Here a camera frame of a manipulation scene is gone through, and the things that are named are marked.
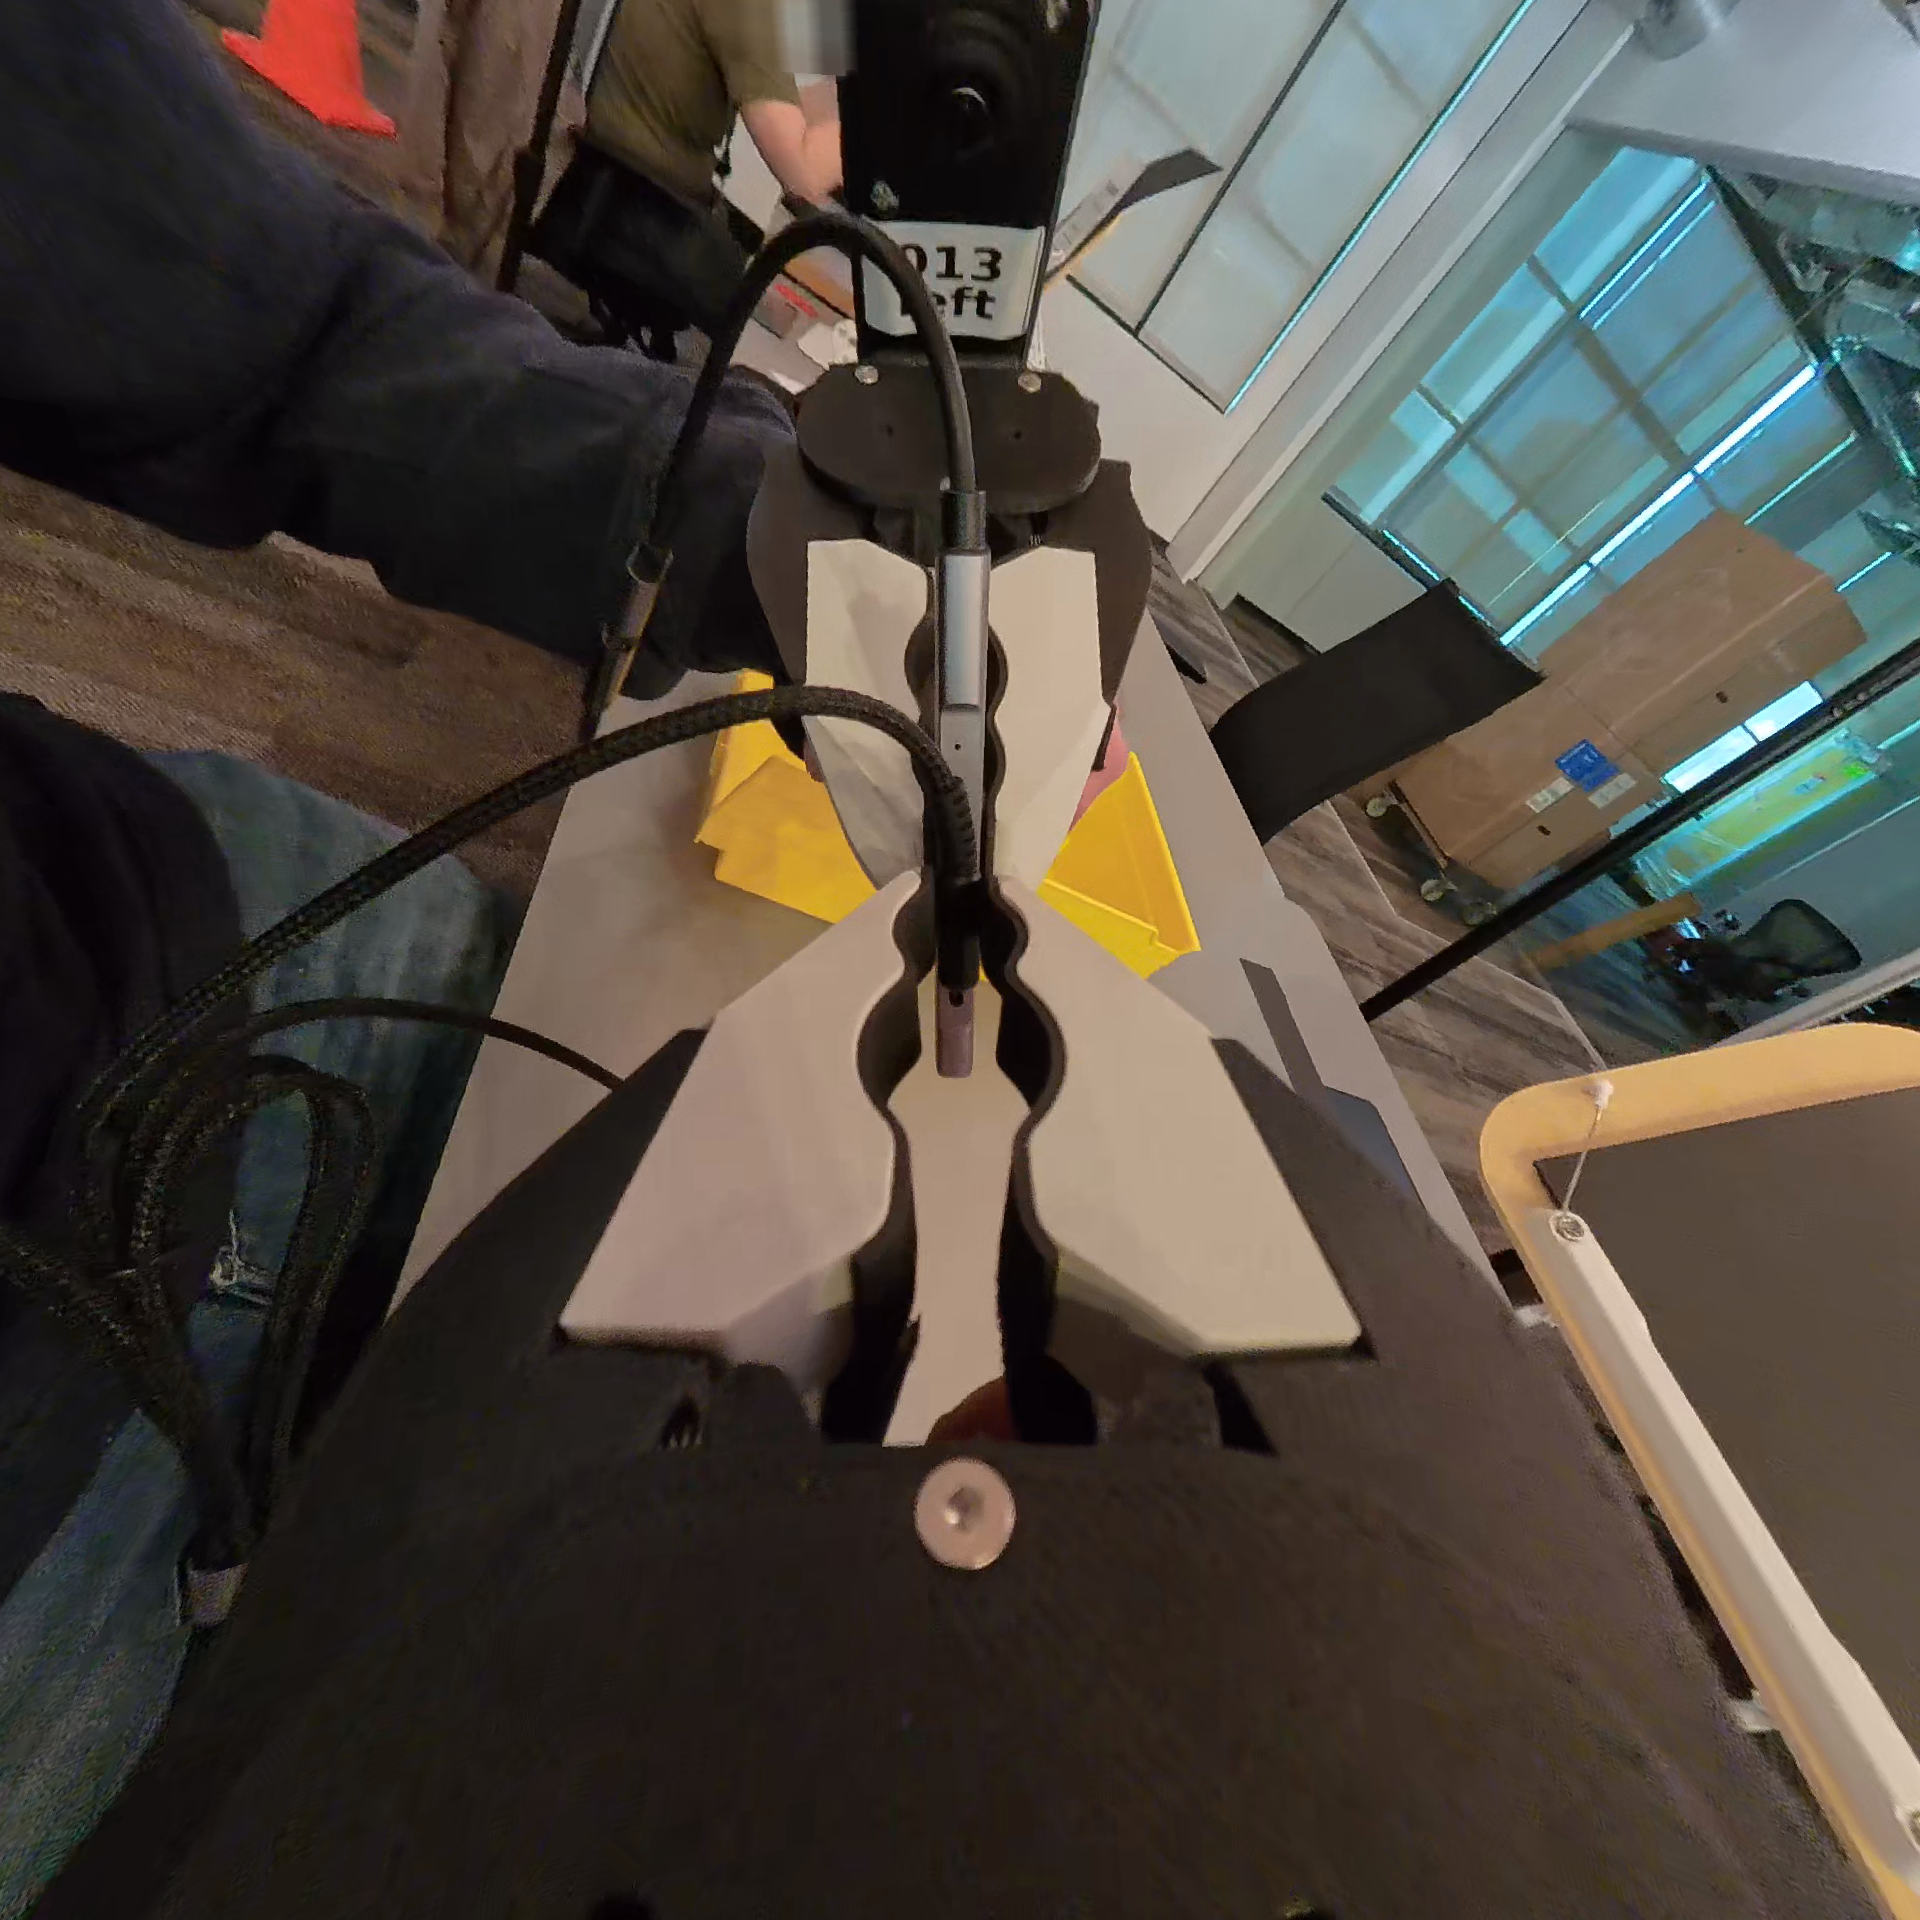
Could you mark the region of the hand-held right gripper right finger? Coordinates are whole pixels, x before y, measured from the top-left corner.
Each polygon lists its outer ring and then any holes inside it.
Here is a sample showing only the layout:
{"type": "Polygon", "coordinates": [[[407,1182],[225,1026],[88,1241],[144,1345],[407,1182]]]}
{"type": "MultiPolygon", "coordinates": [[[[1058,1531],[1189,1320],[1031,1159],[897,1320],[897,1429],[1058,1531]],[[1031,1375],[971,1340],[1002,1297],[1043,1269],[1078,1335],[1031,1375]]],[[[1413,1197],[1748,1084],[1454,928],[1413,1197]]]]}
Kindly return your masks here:
{"type": "Polygon", "coordinates": [[[1238,1360],[1361,1352],[1269,1137],[1277,1073],[1034,896],[994,898],[986,973],[1025,1102],[996,1266],[1011,1418],[1137,1420],[1238,1360]]]}

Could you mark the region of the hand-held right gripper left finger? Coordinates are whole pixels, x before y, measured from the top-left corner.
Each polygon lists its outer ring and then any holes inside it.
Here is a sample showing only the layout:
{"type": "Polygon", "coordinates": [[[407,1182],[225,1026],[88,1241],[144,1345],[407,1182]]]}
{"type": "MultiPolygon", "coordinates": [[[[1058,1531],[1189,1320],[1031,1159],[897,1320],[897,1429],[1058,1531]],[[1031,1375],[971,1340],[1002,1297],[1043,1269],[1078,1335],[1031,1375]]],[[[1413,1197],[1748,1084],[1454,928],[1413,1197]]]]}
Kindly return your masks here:
{"type": "Polygon", "coordinates": [[[884,885],[727,1001],[563,1308],[588,1345],[778,1368],[827,1438],[881,1438],[918,1345],[911,1148],[926,885],[884,885]]]}

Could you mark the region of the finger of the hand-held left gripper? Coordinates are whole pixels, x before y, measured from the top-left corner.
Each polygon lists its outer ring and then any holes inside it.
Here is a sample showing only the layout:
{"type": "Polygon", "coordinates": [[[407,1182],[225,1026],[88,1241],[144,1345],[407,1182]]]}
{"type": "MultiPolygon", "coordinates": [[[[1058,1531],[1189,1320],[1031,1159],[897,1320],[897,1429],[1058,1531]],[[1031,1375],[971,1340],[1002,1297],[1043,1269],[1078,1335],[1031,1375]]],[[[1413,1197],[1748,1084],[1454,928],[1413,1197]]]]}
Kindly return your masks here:
{"type": "Polygon", "coordinates": [[[1099,685],[1098,563],[1031,548],[990,575],[986,876],[1043,877],[1127,767],[1099,685]]]}
{"type": "MultiPolygon", "coordinates": [[[[871,694],[922,722],[904,649],[932,584],[922,565],[884,548],[805,548],[805,685],[871,694]]],[[[884,731],[811,716],[805,748],[867,877],[925,862],[925,798],[911,754],[884,731]]]]}

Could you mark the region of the yellow plastic bin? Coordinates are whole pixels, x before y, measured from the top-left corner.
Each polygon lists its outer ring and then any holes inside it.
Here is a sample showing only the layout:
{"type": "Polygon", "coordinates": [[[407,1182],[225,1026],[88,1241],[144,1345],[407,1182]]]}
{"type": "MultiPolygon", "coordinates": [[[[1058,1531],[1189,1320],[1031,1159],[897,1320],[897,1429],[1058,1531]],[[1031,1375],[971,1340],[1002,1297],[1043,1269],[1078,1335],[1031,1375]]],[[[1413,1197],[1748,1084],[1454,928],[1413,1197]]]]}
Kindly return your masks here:
{"type": "MultiPolygon", "coordinates": [[[[715,738],[694,841],[715,877],[836,924],[874,896],[830,790],[767,722],[715,738]]],[[[1203,937],[1140,759],[1110,731],[1037,898],[1140,977],[1199,953],[1203,937]]]]}

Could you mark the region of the cardboard box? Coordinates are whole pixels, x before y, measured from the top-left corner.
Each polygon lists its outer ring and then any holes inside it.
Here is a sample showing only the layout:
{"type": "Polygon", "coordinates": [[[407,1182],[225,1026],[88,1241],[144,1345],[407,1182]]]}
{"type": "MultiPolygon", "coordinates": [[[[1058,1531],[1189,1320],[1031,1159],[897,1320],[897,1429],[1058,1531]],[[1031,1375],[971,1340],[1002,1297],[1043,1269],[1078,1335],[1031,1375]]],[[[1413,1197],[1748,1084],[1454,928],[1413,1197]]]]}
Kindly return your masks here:
{"type": "Polygon", "coordinates": [[[1404,760],[1401,806],[1442,866],[1517,891],[1860,641],[1818,565],[1712,513],[1548,646],[1538,688],[1404,760]]]}

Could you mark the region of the orange traffic cone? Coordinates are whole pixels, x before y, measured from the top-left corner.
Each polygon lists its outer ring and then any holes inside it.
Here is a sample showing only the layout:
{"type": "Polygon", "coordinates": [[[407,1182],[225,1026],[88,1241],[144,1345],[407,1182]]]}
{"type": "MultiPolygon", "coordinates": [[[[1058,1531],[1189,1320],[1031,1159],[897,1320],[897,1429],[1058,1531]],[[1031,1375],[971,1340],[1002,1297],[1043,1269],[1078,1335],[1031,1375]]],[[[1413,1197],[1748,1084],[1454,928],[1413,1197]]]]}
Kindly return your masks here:
{"type": "Polygon", "coordinates": [[[269,3],[254,33],[221,49],[330,129],[394,138],[365,91],[358,3],[269,3]]]}

